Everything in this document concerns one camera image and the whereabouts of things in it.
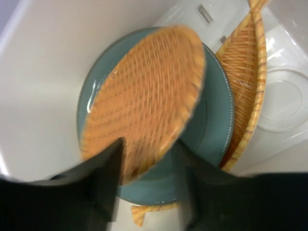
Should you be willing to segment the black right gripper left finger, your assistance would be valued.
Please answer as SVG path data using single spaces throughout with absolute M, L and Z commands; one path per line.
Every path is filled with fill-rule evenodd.
M 125 139 L 48 180 L 1 175 L 3 231 L 104 231 L 112 221 Z

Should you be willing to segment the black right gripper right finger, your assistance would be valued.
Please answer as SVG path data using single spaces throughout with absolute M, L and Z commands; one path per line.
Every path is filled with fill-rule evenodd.
M 182 231 L 305 231 L 307 173 L 237 177 L 179 142 L 175 186 Z

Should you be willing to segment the grey blue round plate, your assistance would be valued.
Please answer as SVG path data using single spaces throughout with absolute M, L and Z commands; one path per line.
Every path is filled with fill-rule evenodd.
M 138 41 L 155 31 L 148 27 L 133 31 L 107 47 L 92 65 L 77 103 L 77 133 L 81 134 L 85 117 L 91 112 L 96 94 L 105 78 Z M 231 142 L 234 128 L 234 99 L 231 86 L 216 55 L 204 46 L 207 70 L 205 86 L 199 104 L 183 131 L 180 142 L 207 162 L 218 166 Z M 119 188 L 119 197 L 137 205 L 165 205 L 176 201 L 171 158 L 179 143 L 146 174 Z

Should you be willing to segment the round orange woven plate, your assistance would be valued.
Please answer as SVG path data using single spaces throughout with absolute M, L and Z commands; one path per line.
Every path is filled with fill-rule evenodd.
M 185 129 L 202 94 L 205 70 L 203 44 L 191 28 L 162 27 L 142 38 L 97 93 L 81 132 L 82 158 L 123 138 L 120 183 L 146 173 Z

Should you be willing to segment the fish shaped woven plate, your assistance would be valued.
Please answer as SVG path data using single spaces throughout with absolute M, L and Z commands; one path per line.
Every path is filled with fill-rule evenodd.
M 214 52 L 231 86 L 235 113 L 231 142 L 218 168 L 228 172 L 256 129 L 264 100 L 267 52 L 261 11 L 264 0 L 249 1 L 249 13 Z

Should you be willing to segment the white plastic bin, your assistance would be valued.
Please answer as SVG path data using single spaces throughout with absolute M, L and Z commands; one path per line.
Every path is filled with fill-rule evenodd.
M 0 171 L 39 180 L 80 160 L 77 99 L 102 51 L 148 26 L 187 24 L 217 51 L 249 12 L 245 0 L 3 0 Z M 261 119 L 231 172 L 308 169 L 308 3 L 262 10 L 268 75 Z

